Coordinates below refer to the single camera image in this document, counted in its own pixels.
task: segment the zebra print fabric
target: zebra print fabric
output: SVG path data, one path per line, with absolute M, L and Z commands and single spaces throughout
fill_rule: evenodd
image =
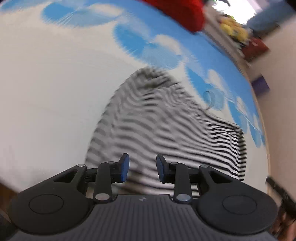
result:
M 115 92 L 99 121 L 86 155 L 86 165 L 130 156 L 127 182 L 115 183 L 120 193 L 172 194 L 162 184 L 156 155 L 168 162 L 198 168 L 210 165 L 239 180 L 244 179 L 246 146 L 242 130 L 203 110 L 165 72 L 143 68 Z M 193 196 L 198 196 L 196 185 Z

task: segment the ribbed gray surface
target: ribbed gray surface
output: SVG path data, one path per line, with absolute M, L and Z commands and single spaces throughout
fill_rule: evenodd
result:
M 267 232 L 238 237 L 206 226 L 189 205 L 176 204 L 167 195 L 119 195 L 110 204 L 96 205 L 76 228 L 52 236 L 18 231 L 10 241 L 181 241 L 276 240 Z

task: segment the yellow object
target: yellow object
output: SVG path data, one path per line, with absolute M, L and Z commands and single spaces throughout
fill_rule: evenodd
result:
M 245 42 L 248 39 L 248 32 L 233 18 L 222 17 L 220 28 L 229 36 L 237 39 L 240 42 Z

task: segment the purple object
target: purple object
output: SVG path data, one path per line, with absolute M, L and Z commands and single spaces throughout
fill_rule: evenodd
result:
M 256 96 L 270 90 L 265 78 L 262 75 L 252 82 L 252 87 Z

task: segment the striped cloth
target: striped cloth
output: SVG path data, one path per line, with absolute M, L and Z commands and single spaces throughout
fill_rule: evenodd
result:
M 99 121 L 86 155 L 86 165 L 130 156 L 127 182 L 115 191 L 136 194 L 172 194 L 173 184 L 162 184 L 156 155 L 168 162 L 198 168 L 210 165 L 239 180 L 246 169 L 242 130 L 203 110 L 167 73 L 143 68 L 115 92 Z M 193 196 L 198 196 L 192 185 Z

